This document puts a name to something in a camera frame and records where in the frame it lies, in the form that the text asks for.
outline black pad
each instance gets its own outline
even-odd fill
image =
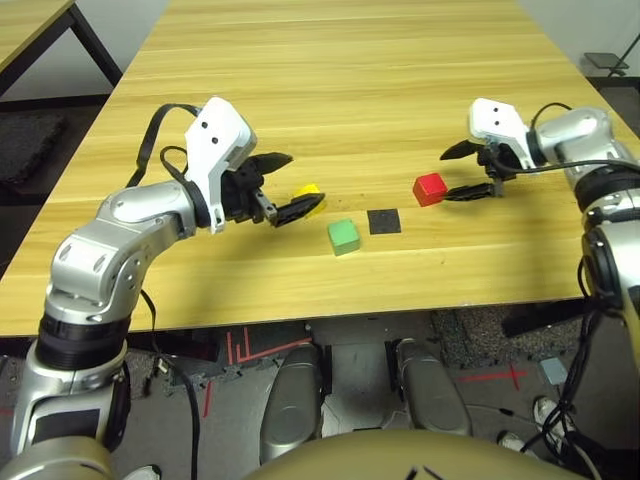
[[[369,217],[369,233],[378,235],[382,233],[400,233],[400,216],[398,210],[367,210]]]

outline metal frame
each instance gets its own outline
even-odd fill
[[[73,4],[0,71],[0,96],[69,28],[104,76],[107,77],[107,80],[115,87],[122,77],[122,71],[82,15],[78,6]]]

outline cable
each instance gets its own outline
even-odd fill
[[[158,342],[156,341],[156,306],[151,300],[151,297],[144,290],[140,290],[140,295],[144,299],[145,303],[149,307],[151,313],[151,346],[156,352],[156,356],[161,358],[171,370],[177,374],[182,383],[184,383],[187,389],[187,397],[189,398],[189,407],[191,410],[191,480],[197,480],[198,478],[198,449],[200,447],[200,416],[198,409],[198,399],[196,398],[196,391],[193,388],[191,379],[185,374],[180,367],[178,367],[173,360],[160,350]]]
[[[163,147],[162,150],[160,150],[160,161],[162,162],[163,165],[165,165],[166,163],[169,163],[169,161],[166,159],[166,155],[167,155],[167,152],[171,150],[182,152],[185,154],[185,156],[187,155],[187,150],[185,148],[178,147],[176,145],[168,145],[166,147]],[[188,165],[185,165],[184,168],[182,169],[181,174],[184,175],[185,173],[187,173],[188,168],[189,168]]]
[[[575,449],[576,452],[578,452],[578,455],[582,457],[582,460],[584,460],[584,463],[587,465],[587,468],[589,469],[589,471],[591,472],[591,475],[593,476],[593,480],[602,480],[602,477],[600,476],[600,472],[598,472],[598,469],[591,461],[591,458],[589,458],[589,455],[587,455],[587,452],[585,452],[582,448],[580,448],[577,445],[574,445],[573,448]]]
[[[533,116],[533,118],[531,119],[531,124],[529,125],[529,128],[531,130],[533,130],[533,128],[536,126],[536,123],[538,121],[538,118],[540,118],[540,115],[542,115],[542,113],[550,107],[562,107],[565,110],[573,110],[569,105],[566,105],[562,102],[551,102],[551,103],[547,103],[544,107],[542,107],[540,110],[538,110],[536,112],[536,114]]]
[[[634,165],[632,163],[623,162],[622,160],[581,160],[578,162],[567,162],[567,163],[559,163],[557,165],[547,165],[545,167],[536,167],[536,168],[514,168],[505,165],[497,158],[492,158],[491,163],[493,163],[496,167],[504,170],[509,173],[540,173],[540,172],[549,172],[551,170],[563,170],[565,168],[573,168],[573,167],[584,167],[588,165],[609,165],[612,167],[623,167],[629,170],[633,170],[634,172],[640,173],[640,165]]]
[[[158,136],[158,131],[160,130],[160,125],[162,124],[162,120],[164,117],[174,108],[181,108],[191,113],[194,117],[198,116],[198,112],[200,109],[193,105],[188,105],[184,103],[167,103],[162,105],[151,117],[151,121],[149,122],[149,126],[147,127],[147,131],[142,138],[142,142],[140,143],[140,149],[138,150],[138,158],[136,158],[136,171],[133,172],[131,178],[127,182],[127,187],[135,187],[140,183],[140,181],[144,178],[144,175],[147,173],[147,166],[149,165],[149,159],[151,158],[151,153],[153,152],[153,146],[156,143],[156,138]]]
[[[584,260],[580,260],[577,270],[578,284],[580,285],[580,290],[585,295],[585,298],[589,298],[587,294],[587,290],[584,287],[582,282],[582,272],[584,270]],[[560,461],[562,461],[562,455],[558,445],[555,441],[555,435],[552,433],[553,429],[560,423],[562,426],[564,435],[563,442],[565,442],[569,448],[574,449],[580,457],[585,461],[585,464],[589,468],[589,470],[594,475],[594,478],[599,478],[597,474],[597,470],[595,470],[595,474],[591,467],[595,469],[593,466],[593,462],[589,459],[589,462],[585,459],[588,458],[588,455],[584,450],[582,454],[578,451],[579,446],[576,445],[569,437],[569,414],[573,411],[573,399],[575,398],[576,393],[578,392],[578,388],[580,387],[580,383],[582,381],[582,377],[584,375],[586,365],[589,361],[589,354],[591,353],[591,340],[593,339],[593,335],[595,334],[598,325],[602,319],[602,313],[592,308],[589,312],[587,312],[582,319],[582,324],[580,326],[580,339],[579,339],[579,347],[576,355],[573,357],[571,362],[571,366],[569,367],[569,371],[567,373],[567,378],[564,382],[564,386],[562,388],[562,392],[560,394],[560,398],[558,400],[558,404],[556,407],[549,413],[549,415],[545,418],[545,421],[540,429],[540,432],[529,439],[524,446],[520,449],[521,452],[525,452],[529,450],[535,443],[539,440],[543,440],[547,449]]]

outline wooden table top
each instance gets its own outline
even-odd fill
[[[607,107],[511,0],[174,0],[120,81],[0,284],[0,334],[33,334],[57,245],[134,169],[167,102],[231,101],[257,153],[296,160],[267,179],[286,202],[304,184],[327,209],[275,230],[230,224],[161,255],[145,288],[158,328],[179,328],[578,295],[580,212],[562,173],[522,176],[507,197],[420,208],[417,176],[486,181],[475,159],[440,162],[467,135],[471,102]],[[548,112],[552,116],[559,112]],[[619,139],[640,142],[617,115]],[[170,114],[146,183],[168,179],[160,147],[192,121]],[[402,233],[369,235],[367,210],[397,208]],[[327,225],[352,219],[360,251],[336,258]],[[148,329],[139,302],[132,328]]]
[[[0,0],[0,70],[73,3],[74,0]]]

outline shoe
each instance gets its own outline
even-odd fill
[[[536,422],[538,431],[542,431],[542,425],[557,406],[558,404],[548,397],[540,397],[535,402],[533,402],[533,419]],[[576,429],[576,426],[569,415],[565,415],[565,423],[567,425],[567,432],[571,432]],[[555,426],[551,429],[550,434],[548,435],[548,438],[555,445],[556,452],[558,453],[560,453],[560,450],[562,448],[564,436],[565,430],[562,422],[560,421],[555,424]]]
[[[134,470],[124,480],[160,480],[162,471],[157,465],[147,465]]]
[[[498,436],[498,445],[504,448],[508,448],[509,450],[520,452],[520,450],[522,450],[522,447],[524,447],[524,441],[513,432],[502,432]],[[524,452],[524,454],[528,457],[538,458],[538,456],[531,449]]]

